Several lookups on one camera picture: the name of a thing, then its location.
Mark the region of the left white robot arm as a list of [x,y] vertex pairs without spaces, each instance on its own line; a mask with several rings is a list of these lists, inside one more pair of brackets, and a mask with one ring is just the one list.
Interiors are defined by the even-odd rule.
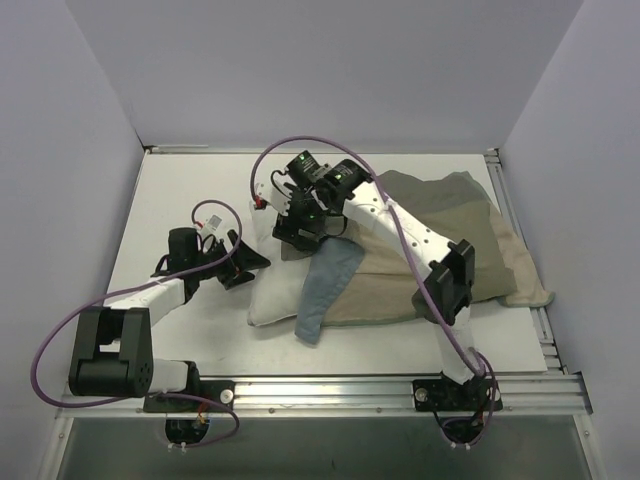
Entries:
[[199,405],[202,386],[196,364],[155,357],[152,327],[188,303],[203,282],[215,279],[230,290],[254,280],[255,270],[271,265],[235,230],[227,236],[232,253],[213,234],[202,238],[193,227],[172,229],[168,253],[148,288],[80,312],[68,375],[73,395],[141,398],[166,393],[180,411]]

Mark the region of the blue pillowcase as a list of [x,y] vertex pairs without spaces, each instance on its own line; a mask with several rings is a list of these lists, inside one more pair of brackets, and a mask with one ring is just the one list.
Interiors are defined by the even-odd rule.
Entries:
[[[391,170],[379,180],[397,214],[408,212],[446,241],[473,246],[473,302],[542,308],[554,300],[524,241],[469,172],[428,181]],[[352,222],[308,257],[295,323],[296,336],[308,344],[319,341],[324,327],[434,318],[418,287],[429,274],[427,263],[416,254],[406,256],[396,238],[384,240]]]

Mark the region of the white pillow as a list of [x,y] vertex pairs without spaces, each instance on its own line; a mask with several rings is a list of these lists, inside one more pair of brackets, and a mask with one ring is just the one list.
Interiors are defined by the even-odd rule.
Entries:
[[252,282],[247,323],[262,327],[291,319],[298,313],[302,289],[310,267],[310,258],[283,260],[282,242],[272,236],[277,212],[268,207],[251,210],[256,251],[271,265],[257,272]]

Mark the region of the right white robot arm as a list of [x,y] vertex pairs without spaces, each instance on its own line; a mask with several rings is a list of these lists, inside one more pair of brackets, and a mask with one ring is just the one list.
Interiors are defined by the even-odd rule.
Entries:
[[370,231],[408,264],[418,290],[414,309],[432,316],[440,328],[438,343],[446,402],[465,409],[479,397],[474,377],[484,368],[475,356],[469,325],[475,250],[423,224],[393,200],[363,161],[345,159],[322,165],[307,151],[283,171],[284,183],[257,187],[256,194],[278,214],[276,238],[301,251],[318,247],[326,218],[335,215]]

